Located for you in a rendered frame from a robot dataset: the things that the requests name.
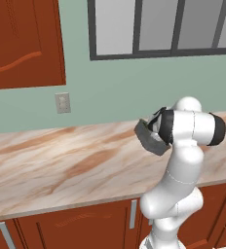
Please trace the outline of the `grey wall socket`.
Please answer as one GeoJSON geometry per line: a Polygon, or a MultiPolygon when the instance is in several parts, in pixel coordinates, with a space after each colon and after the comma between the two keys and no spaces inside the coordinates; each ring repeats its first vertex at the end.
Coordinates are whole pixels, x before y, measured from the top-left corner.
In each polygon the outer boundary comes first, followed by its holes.
{"type": "Polygon", "coordinates": [[[55,94],[56,110],[59,114],[70,113],[70,98],[68,92],[61,92],[55,94]]]}

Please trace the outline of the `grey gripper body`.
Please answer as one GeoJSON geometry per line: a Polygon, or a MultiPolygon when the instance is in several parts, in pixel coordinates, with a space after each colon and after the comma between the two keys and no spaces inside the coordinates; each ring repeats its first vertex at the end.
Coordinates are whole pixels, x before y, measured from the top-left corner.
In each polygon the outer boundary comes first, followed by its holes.
{"type": "Polygon", "coordinates": [[[142,147],[157,156],[162,156],[170,148],[170,145],[167,145],[156,132],[148,129],[147,122],[143,119],[138,121],[134,133],[142,147]]]}

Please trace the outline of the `dark-framed window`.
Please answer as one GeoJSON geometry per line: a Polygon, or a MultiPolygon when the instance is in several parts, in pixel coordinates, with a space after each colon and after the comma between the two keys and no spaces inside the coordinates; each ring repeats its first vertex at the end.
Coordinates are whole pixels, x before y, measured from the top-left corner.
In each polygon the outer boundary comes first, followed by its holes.
{"type": "Polygon", "coordinates": [[[226,0],[88,0],[92,60],[226,54],[226,0]]]}

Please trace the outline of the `red-brown wall cupboard door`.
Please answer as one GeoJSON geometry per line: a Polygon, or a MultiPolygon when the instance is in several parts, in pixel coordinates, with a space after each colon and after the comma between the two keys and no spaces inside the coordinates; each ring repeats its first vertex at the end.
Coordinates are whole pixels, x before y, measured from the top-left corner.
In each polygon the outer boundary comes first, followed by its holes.
{"type": "Polygon", "coordinates": [[[58,0],[0,0],[0,89],[65,83],[58,0]]]}

